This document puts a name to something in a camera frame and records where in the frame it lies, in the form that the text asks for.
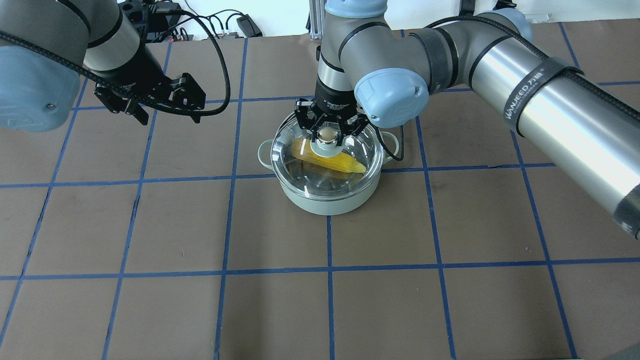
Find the corn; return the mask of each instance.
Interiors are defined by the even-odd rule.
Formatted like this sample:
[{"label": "corn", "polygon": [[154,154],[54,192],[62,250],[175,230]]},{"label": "corn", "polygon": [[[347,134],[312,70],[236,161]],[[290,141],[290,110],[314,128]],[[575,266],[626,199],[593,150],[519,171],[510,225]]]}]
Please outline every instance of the corn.
[{"label": "corn", "polygon": [[322,156],[316,155],[313,150],[311,150],[311,141],[306,138],[295,139],[291,145],[291,153],[296,159],[339,172],[354,172],[359,174],[367,172],[367,168],[364,165],[344,152],[332,158],[323,158]]}]

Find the cable strap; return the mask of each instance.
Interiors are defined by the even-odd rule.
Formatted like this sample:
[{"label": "cable strap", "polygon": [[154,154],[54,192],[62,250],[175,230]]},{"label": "cable strap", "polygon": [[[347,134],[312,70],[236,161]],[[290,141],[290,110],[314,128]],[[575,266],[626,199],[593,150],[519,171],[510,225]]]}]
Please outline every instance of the cable strap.
[{"label": "cable strap", "polygon": [[567,64],[562,58],[547,58],[526,75],[518,86],[513,89],[507,99],[507,103],[504,105],[502,117],[505,125],[507,125],[510,130],[516,131],[522,136],[518,131],[518,122],[527,103],[549,81],[555,79],[565,71],[584,74],[580,69]]}]

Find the white pot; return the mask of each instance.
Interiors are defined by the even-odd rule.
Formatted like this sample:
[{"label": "white pot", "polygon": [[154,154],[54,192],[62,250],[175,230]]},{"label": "white pot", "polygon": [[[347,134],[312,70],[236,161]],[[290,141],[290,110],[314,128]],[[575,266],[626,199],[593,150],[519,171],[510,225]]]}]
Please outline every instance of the white pot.
[{"label": "white pot", "polygon": [[[382,136],[387,136],[392,139],[394,145],[396,146],[394,155],[397,155],[399,150],[399,143],[396,136],[393,135],[392,133],[388,133],[385,131],[382,131],[381,134]],[[281,176],[278,173],[278,171],[274,169],[274,164],[272,161],[273,159],[270,158],[268,160],[265,160],[262,158],[267,148],[269,149],[269,154],[273,153],[273,142],[274,142],[274,139],[269,139],[260,145],[260,147],[258,148],[258,160],[260,161],[262,166],[270,169],[276,174],[276,176],[278,177],[278,180],[280,180],[280,186],[282,187],[282,191],[284,191],[285,195],[289,198],[289,200],[291,200],[295,205],[299,206],[301,209],[306,210],[313,214],[318,214],[318,215],[344,214],[364,204],[364,202],[367,201],[369,197],[371,197],[373,192],[378,187],[378,182],[380,181],[380,171],[381,171],[382,164],[387,163],[392,159],[391,157],[385,157],[377,168],[367,169],[367,171],[375,172],[375,174],[373,174],[369,178],[365,186],[358,189],[358,191],[356,192],[345,194],[345,196],[342,196],[339,198],[333,198],[333,199],[322,199],[321,197],[312,198],[309,196],[304,196],[292,190],[291,184],[287,183],[287,180],[284,179],[284,177]],[[376,151],[380,151],[380,152],[383,151],[382,146],[377,141],[377,139],[376,139],[376,143],[377,143]]]}]

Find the pot handle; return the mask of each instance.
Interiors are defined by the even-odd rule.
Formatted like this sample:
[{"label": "pot handle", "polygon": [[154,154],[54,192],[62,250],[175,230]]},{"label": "pot handle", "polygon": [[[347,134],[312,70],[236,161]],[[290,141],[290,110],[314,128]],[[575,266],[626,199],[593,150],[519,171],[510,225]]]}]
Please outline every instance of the pot handle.
[{"label": "pot handle", "polygon": [[[388,132],[386,132],[386,131],[380,131],[380,135],[381,135],[382,137],[385,137],[385,135],[386,135],[387,137],[391,138],[391,140],[393,140],[394,145],[396,146],[396,149],[395,149],[395,151],[394,151],[394,156],[397,156],[397,155],[398,155],[398,152],[400,151],[400,143],[398,142],[398,138],[397,138],[395,135],[393,135],[392,133],[388,133]],[[389,161],[391,161],[391,160],[393,160],[393,158],[392,158],[391,156],[387,156],[387,157],[382,161],[382,164],[384,165],[384,164],[388,163],[388,162],[389,162]]]},{"label": "pot handle", "polygon": [[273,139],[266,140],[265,142],[260,144],[260,146],[258,147],[258,161],[262,164],[263,167],[266,167],[269,170],[273,171],[273,165],[271,164],[271,161],[267,162],[262,159],[262,153],[264,152],[264,149],[267,146],[271,148],[271,145],[273,145]]}]

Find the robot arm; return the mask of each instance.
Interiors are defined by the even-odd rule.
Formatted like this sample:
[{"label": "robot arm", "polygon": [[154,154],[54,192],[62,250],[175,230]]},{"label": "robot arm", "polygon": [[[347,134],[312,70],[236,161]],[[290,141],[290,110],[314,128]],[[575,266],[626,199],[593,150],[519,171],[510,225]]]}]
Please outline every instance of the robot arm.
[{"label": "robot arm", "polygon": [[386,0],[328,0],[325,9],[316,94],[296,103],[312,141],[325,122],[338,123],[338,139],[367,121],[400,126],[429,95],[466,83],[640,240],[640,113],[523,40],[531,29],[521,13],[498,10],[396,39]]},{"label": "robot arm", "polygon": [[[205,93],[189,74],[179,79],[163,74],[115,0],[0,0],[0,31],[76,67],[84,62],[92,71],[88,75],[100,81],[95,95],[113,113],[124,111],[146,125],[148,114],[139,104],[144,101],[195,122],[214,115],[198,111]],[[46,131],[66,121],[79,91],[73,70],[2,40],[0,62],[1,127]],[[222,57],[221,62],[226,73]]]}]

